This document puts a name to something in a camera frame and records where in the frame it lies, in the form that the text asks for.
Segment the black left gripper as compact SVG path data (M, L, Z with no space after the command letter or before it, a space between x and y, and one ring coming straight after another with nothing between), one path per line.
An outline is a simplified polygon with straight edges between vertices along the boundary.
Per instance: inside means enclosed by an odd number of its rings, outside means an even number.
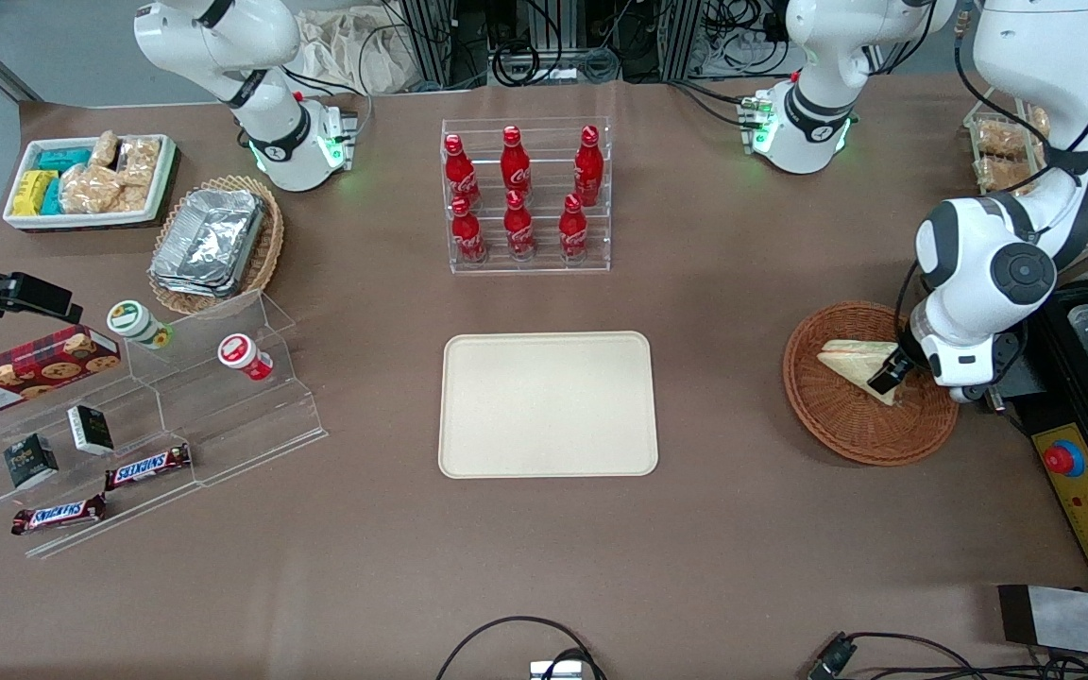
M994 375L986 391L1001 397L1028 394L1029 370L1023 360L1027 336L1027 326L1014 326L994 337ZM895 348L868 380L868 387L878 396L888 396L914 368L915 362L910 355L902 348Z

